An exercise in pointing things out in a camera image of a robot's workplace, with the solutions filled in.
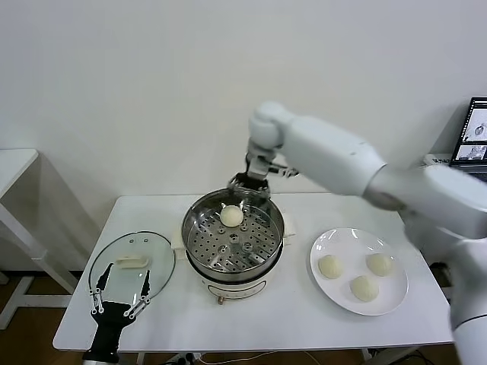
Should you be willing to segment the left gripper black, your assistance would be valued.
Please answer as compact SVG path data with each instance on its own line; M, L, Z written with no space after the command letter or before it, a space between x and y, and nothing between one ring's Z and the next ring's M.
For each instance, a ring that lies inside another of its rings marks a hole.
M119 339L123 329L132 324L133 320L150 302L150 271L147 270L140 294L130 306L127 303L102 301L102 293L106 288L113 263L102 264L96 268L92 265L89 275L89 296L91 298L91 314L97 323L97 330L92 341L91 350L95 352L117 352Z

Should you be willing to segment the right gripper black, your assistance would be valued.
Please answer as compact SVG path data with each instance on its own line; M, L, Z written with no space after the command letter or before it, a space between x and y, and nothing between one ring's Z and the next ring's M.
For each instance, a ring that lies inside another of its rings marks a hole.
M242 186L262 186L263 197L270 198L271 192L267 175L274 159L274 151L248 151L246 153L245 171L233 176L228 182L229 194L234 197L239 208L244 205L244 198L241 193Z

